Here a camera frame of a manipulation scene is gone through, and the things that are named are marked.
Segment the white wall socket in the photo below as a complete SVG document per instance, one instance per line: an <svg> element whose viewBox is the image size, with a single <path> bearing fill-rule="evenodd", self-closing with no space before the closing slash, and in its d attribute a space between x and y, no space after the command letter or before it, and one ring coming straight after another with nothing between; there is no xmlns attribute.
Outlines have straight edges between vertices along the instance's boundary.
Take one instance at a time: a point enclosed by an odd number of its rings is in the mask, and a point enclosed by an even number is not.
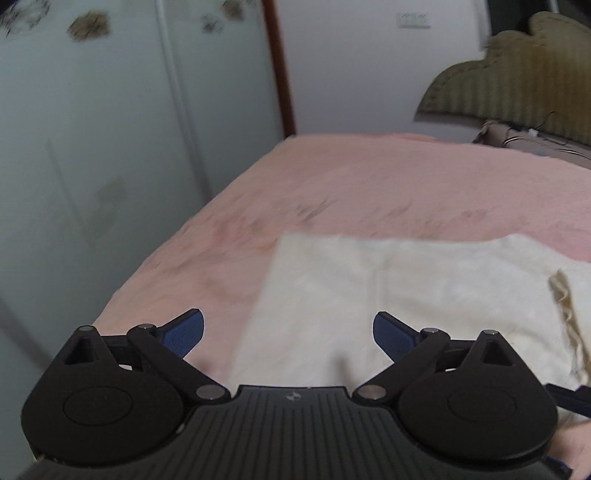
<svg viewBox="0 0 591 480"><path fill-rule="evenodd" d="M398 26L408 29L429 29L430 18L427 13L399 12L397 14Z"/></svg>

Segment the cream white pants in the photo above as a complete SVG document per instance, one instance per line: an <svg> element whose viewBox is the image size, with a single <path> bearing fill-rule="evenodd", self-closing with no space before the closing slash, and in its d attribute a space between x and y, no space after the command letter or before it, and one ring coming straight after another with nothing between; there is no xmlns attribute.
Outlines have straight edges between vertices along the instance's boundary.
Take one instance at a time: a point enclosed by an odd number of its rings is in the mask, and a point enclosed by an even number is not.
<svg viewBox="0 0 591 480"><path fill-rule="evenodd" d="M355 388L390 364L377 313L460 340L503 334L542 383L590 382L590 266L523 235L484 242L285 235L228 386Z"/></svg>

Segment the pink bed blanket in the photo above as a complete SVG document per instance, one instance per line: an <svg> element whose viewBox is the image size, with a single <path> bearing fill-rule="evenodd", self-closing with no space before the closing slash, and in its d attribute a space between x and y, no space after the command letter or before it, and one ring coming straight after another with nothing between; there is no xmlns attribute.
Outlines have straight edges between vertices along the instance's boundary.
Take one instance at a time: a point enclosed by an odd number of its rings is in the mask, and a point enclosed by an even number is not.
<svg viewBox="0 0 591 480"><path fill-rule="evenodd" d="M560 159L415 135L287 139L152 253L96 320L104 335L197 308L188 361L228 374L285 235L484 242L529 237L590 266L590 173Z"/></svg>

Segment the frosted glass wardrobe door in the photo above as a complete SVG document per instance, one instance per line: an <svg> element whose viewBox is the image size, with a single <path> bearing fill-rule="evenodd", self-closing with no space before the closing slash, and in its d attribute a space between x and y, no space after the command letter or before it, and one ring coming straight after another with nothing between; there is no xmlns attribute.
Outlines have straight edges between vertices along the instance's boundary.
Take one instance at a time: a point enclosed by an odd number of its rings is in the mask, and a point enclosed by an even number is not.
<svg viewBox="0 0 591 480"><path fill-rule="evenodd" d="M1 475L72 330L280 142L259 1L1 5Z"/></svg>

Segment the striped grey mattress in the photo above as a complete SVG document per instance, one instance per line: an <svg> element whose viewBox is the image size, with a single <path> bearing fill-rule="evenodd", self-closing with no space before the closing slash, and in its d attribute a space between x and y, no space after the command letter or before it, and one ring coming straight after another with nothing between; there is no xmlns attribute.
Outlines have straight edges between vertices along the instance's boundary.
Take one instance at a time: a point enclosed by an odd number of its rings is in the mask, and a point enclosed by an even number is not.
<svg viewBox="0 0 591 480"><path fill-rule="evenodd" d="M587 170L591 169L591 151L588 145L551 136L533 128L487 120L473 142L519 150L541 157L552 157Z"/></svg>

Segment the brown wooden door frame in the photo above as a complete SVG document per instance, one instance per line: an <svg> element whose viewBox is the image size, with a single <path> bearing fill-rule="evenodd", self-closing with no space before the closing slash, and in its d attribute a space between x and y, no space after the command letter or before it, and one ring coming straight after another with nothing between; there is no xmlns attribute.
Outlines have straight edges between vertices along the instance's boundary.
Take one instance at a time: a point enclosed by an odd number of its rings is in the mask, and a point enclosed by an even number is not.
<svg viewBox="0 0 591 480"><path fill-rule="evenodd" d="M263 6L264 21L266 21L266 34L270 45L273 75L274 79L276 79L276 91L277 99L279 99L281 124L283 124L283 136L287 138L297 133L297 127L290 95L287 63L283 54L283 40L280 35L279 16L277 15L276 2L273 0L262 0L260 3Z"/></svg>

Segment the olive green headboard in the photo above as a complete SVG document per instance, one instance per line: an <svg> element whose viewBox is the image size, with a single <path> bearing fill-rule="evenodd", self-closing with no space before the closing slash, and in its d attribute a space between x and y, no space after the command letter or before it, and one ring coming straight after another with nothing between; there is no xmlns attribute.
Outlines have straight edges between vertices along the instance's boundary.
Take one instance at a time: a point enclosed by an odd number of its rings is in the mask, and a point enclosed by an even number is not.
<svg viewBox="0 0 591 480"><path fill-rule="evenodd" d="M529 33L490 38L482 60L450 66L429 85L422 114L499 120L590 143L590 28L539 12Z"/></svg>

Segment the dark window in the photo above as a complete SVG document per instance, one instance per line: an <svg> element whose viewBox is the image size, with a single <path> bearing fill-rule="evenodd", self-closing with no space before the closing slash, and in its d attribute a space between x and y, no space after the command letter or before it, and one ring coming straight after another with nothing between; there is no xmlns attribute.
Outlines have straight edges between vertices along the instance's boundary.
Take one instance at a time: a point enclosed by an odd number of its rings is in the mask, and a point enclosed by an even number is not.
<svg viewBox="0 0 591 480"><path fill-rule="evenodd" d="M488 0L490 35L506 30L530 33L530 18L540 12L561 14L590 27L590 2L584 0Z"/></svg>

